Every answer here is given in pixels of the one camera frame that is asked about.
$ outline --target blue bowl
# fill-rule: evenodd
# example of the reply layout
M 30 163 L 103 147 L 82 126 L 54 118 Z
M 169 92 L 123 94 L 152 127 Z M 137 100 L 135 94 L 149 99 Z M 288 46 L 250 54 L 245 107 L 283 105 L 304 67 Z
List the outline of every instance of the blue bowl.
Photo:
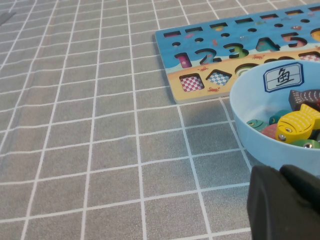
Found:
M 320 63 L 311 61 L 269 62 L 252 68 L 235 81 L 230 104 L 239 138 L 253 157 L 277 170 L 284 164 L 292 164 L 320 175 L 320 149 L 277 141 L 247 124 L 252 119 L 268 123 L 277 111 L 291 111 L 290 90 L 312 89 L 320 89 Z

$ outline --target wooden puzzle board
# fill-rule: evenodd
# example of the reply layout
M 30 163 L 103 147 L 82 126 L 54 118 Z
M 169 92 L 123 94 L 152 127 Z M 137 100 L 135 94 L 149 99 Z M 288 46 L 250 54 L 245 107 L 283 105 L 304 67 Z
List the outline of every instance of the wooden puzzle board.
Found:
M 267 62 L 320 62 L 320 3 L 159 30 L 156 42 L 179 104 L 229 95 Z

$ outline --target black plastic part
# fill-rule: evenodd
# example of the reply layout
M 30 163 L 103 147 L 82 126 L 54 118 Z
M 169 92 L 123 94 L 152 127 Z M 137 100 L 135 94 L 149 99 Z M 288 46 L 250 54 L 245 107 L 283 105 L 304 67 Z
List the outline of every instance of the black plastic part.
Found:
M 252 240 L 319 240 L 320 179 L 292 165 L 254 166 L 247 212 Z

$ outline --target red wooden fish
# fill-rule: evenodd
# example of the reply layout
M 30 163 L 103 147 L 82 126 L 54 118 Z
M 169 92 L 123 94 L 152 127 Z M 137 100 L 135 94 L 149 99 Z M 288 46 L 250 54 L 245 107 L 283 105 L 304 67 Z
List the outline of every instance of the red wooden fish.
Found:
M 269 138 L 276 139 L 277 126 L 278 124 L 267 126 L 261 131 L 261 133 Z

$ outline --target number 2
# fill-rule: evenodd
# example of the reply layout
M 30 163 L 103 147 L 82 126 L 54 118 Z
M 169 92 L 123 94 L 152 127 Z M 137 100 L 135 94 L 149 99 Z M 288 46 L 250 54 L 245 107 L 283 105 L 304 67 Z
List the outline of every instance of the number 2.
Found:
M 211 63 L 221 62 L 220 57 L 214 58 L 217 55 L 217 52 L 214 49 L 204 48 L 204 49 L 195 51 L 195 53 L 196 54 L 206 53 L 204 58 L 199 62 L 200 65 L 206 64 L 206 63 L 211 64 Z

